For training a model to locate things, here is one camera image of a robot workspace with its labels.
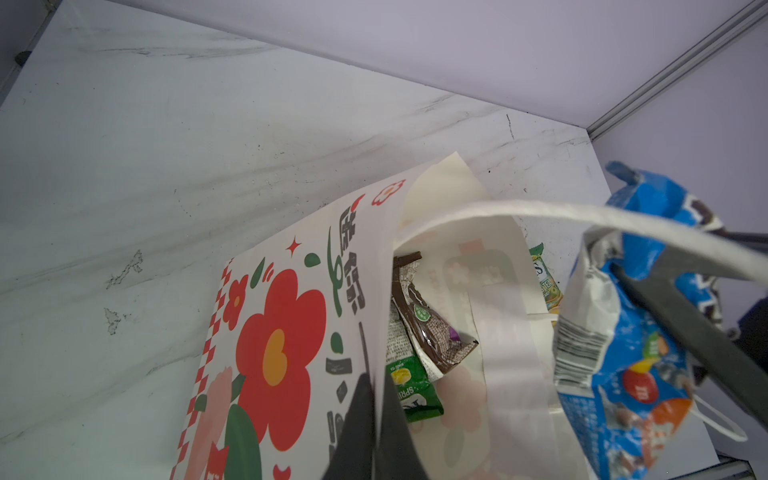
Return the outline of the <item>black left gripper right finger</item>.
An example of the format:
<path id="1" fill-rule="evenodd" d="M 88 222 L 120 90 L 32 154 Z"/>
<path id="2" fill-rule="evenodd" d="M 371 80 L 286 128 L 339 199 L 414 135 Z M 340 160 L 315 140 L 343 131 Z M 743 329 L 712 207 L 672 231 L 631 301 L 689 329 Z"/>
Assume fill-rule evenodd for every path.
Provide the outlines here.
<path id="1" fill-rule="evenodd" d="M 429 479 L 414 447 L 396 386 L 390 376 L 385 377 L 374 471 L 375 479 Z"/>

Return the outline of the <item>white flowered paper bag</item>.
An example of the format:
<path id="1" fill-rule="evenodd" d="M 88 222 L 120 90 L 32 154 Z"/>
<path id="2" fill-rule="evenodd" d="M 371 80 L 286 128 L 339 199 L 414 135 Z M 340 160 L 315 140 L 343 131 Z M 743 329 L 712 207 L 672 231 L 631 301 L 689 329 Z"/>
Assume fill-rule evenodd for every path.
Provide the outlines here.
<path id="1" fill-rule="evenodd" d="M 720 279 L 767 238 L 614 162 L 603 207 L 493 201 L 458 155 L 348 194 L 225 266 L 175 479 L 643 479 L 687 418 L 767 419 L 762 332 Z"/>

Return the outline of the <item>blue M&M's packet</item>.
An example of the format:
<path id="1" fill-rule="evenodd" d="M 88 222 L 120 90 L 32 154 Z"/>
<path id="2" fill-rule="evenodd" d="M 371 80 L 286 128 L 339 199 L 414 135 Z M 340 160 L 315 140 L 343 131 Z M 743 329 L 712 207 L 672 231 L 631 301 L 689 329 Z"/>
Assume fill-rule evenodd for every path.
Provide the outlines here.
<path id="1" fill-rule="evenodd" d="M 608 206 L 654 215 L 702 231 L 723 223 L 665 176 L 620 162 L 607 169 L 626 183 Z M 611 267 L 645 278 L 664 250 L 658 241 L 592 228 L 560 304 L 554 383 L 561 406 L 598 479 L 642 479 L 694 404 L 703 369 L 619 286 Z M 717 328 L 715 278 L 687 273 L 674 285 Z"/>

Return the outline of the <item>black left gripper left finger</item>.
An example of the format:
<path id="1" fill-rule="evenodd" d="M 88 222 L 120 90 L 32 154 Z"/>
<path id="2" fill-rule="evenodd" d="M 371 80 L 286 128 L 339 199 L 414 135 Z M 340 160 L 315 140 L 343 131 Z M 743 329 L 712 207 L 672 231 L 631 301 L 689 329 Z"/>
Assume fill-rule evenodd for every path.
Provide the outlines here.
<path id="1" fill-rule="evenodd" d="M 344 420 L 341 439 L 323 480 L 368 480 L 373 473 L 375 443 L 374 393 L 370 376 L 362 374 Z"/>

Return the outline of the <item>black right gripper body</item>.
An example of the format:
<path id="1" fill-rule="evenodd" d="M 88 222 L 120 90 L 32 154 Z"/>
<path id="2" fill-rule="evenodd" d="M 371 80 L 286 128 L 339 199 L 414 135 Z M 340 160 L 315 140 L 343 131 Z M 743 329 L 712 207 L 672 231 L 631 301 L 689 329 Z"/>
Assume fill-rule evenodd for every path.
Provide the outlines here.
<path id="1" fill-rule="evenodd" d="M 732 342 L 763 371 L 768 365 L 767 298 L 757 301 L 729 331 Z"/>

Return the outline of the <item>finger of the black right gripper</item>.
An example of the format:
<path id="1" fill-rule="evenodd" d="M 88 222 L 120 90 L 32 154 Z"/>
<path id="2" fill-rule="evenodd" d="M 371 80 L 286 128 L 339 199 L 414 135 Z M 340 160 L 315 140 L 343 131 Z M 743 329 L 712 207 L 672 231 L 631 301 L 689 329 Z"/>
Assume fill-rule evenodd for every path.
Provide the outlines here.
<path id="1" fill-rule="evenodd" d="M 756 277 L 711 261 L 701 264 L 686 261 L 670 266 L 661 263 L 643 280 L 631 278 L 619 266 L 611 267 L 611 272 L 630 300 L 648 311 L 707 370 L 732 401 L 766 427 L 767 371 L 763 371 L 723 331 L 705 318 L 677 288 L 676 278 L 688 270 L 754 283 L 765 281 L 763 276 Z"/>

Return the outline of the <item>green yellow Fox's candy bag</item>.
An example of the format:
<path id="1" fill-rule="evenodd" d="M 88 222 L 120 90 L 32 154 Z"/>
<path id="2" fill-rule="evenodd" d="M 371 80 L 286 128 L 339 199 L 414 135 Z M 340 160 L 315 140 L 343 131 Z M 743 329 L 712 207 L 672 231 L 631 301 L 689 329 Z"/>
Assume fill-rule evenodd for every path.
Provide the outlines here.
<path id="1" fill-rule="evenodd" d="M 544 244 L 540 243 L 530 248 L 529 253 L 548 312 L 558 314 L 563 293 L 543 259 Z"/>

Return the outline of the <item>brown chocolate bar wrapper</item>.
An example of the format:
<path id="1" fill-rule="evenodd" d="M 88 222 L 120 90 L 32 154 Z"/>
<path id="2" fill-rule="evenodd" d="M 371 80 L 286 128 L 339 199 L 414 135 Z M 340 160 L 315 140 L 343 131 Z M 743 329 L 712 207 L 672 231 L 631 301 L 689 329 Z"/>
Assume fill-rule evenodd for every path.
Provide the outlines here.
<path id="1" fill-rule="evenodd" d="M 424 299 L 414 283 L 421 260 L 420 252 L 393 258 L 391 298 L 429 380 L 435 382 L 460 365 L 479 342 L 452 327 Z"/>

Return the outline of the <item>green Fox's Spring Tea bag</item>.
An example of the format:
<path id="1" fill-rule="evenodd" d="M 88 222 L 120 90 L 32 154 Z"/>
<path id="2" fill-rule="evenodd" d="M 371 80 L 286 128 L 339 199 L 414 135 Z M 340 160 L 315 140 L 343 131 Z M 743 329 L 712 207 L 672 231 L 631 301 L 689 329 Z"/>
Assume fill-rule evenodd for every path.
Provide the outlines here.
<path id="1" fill-rule="evenodd" d="M 408 423 L 444 414 L 444 407 L 434 385 L 406 331 L 393 301 L 390 302 L 386 348 L 386 372 L 391 377 L 398 401 Z"/>

